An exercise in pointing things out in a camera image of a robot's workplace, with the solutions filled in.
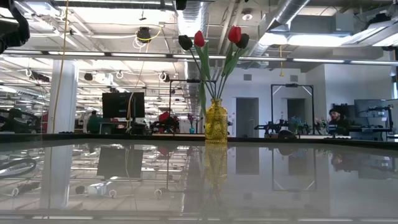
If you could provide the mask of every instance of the ceiling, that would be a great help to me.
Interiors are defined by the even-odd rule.
[[[71,51],[105,51],[105,52],[148,52],[148,53],[183,53],[178,44],[178,18],[173,11],[160,11],[145,9],[148,1],[143,3],[144,9],[129,8],[99,8],[92,5],[89,7],[69,7],[68,28],[66,30],[67,41],[65,50]],[[210,1],[207,10],[207,30],[204,33],[209,43],[210,54],[217,54],[220,37],[223,31],[223,21],[228,14],[230,0]],[[331,17],[336,11],[357,12],[371,10],[389,5],[391,1],[340,1],[340,0],[312,0],[303,8],[299,15],[311,16],[316,20],[319,16]],[[62,1],[52,2],[53,5],[61,4]],[[65,27],[65,16],[40,15],[34,8],[27,7],[24,1],[19,2],[25,10],[25,17],[29,21],[31,38],[18,50],[56,50],[63,49],[63,34]],[[258,26],[264,14],[277,9],[277,1],[249,0],[243,3],[244,9],[250,9],[252,19],[245,21],[241,12],[234,11],[231,20],[237,17],[237,25],[242,27],[242,32],[250,35],[249,47],[253,47],[259,36]],[[65,13],[65,7],[59,7]],[[136,32],[140,27],[149,27],[153,38],[149,44],[140,44],[136,40]],[[333,51],[331,47],[299,47],[293,45],[270,46],[266,54],[273,57],[329,57]],[[80,69],[79,84],[91,85],[100,84],[96,81],[88,82],[84,79],[85,73],[105,73],[113,75],[113,83],[121,86],[168,86],[159,80],[161,73],[168,74],[171,78],[186,79],[184,62],[155,62],[155,61],[110,61],[110,60],[77,60]],[[300,68],[308,70],[313,65],[307,63],[288,63],[286,68]],[[270,63],[269,69],[280,67],[280,63]],[[3,57],[0,58],[0,82],[4,83],[42,83],[27,76],[26,69],[41,73],[51,78],[52,59],[50,58],[24,58],[24,57]],[[176,82],[175,96],[187,96],[188,86],[184,82]],[[34,90],[49,99],[49,87],[25,87]],[[79,95],[97,95],[109,91],[108,88],[79,88]],[[0,96],[10,96],[13,93],[0,92]],[[167,95],[168,90],[158,90],[154,94]],[[4,104],[15,104],[15,100],[2,101]],[[100,99],[96,101],[98,109],[101,108]],[[188,104],[185,112],[190,112]],[[81,109],[87,110],[87,104],[78,103]]]

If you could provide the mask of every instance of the white column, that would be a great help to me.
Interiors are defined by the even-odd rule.
[[[74,61],[66,60],[63,63],[63,75],[60,77],[61,63],[59,60],[53,62],[47,133],[73,131],[75,127],[79,70]],[[58,86],[60,86],[58,103],[55,103]],[[45,149],[43,180],[40,190],[41,208],[62,209],[68,205],[72,151],[73,145]]]

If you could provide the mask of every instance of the glass table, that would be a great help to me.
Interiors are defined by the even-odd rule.
[[[0,223],[398,222],[398,153],[299,142],[0,144]]]

